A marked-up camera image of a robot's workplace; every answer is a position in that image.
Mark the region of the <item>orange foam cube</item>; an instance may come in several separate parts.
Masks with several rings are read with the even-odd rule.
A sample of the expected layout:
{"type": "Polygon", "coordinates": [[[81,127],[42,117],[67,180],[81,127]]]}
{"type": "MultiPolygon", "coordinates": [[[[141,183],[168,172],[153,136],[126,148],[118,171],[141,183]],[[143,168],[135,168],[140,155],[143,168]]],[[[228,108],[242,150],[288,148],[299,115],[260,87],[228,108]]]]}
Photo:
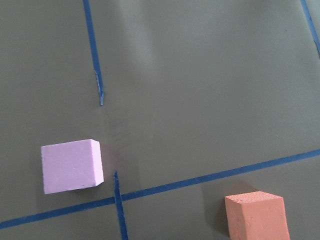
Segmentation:
{"type": "Polygon", "coordinates": [[[284,198],[263,191],[224,197],[232,240],[289,240],[284,198]]]}

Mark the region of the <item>brown paper table cover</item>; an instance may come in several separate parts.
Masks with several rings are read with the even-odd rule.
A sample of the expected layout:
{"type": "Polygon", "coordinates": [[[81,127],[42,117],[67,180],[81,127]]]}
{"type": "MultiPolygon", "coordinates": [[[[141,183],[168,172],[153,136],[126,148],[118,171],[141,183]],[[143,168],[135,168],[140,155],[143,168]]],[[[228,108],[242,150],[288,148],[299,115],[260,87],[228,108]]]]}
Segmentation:
{"type": "Polygon", "coordinates": [[[290,238],[320,237],[320,56],[298,0],[0,3],[3,240],[227,240],[224,197],[284,198],[290,238]],[[41,147],[100,143],[104,182],[44,193],[41,147]]]}

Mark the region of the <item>pink foam cube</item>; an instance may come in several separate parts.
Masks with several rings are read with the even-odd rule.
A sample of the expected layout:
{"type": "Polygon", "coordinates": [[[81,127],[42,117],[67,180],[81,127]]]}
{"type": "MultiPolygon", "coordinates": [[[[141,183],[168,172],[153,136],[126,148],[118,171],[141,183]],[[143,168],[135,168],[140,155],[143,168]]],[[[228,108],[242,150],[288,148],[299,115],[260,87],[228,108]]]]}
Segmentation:
{"type": "Polygon", "coordinates": [[[45,194],[97,187],[104,182],[99,141],[77,140],[45,145],[40,150],[45,194]]]}

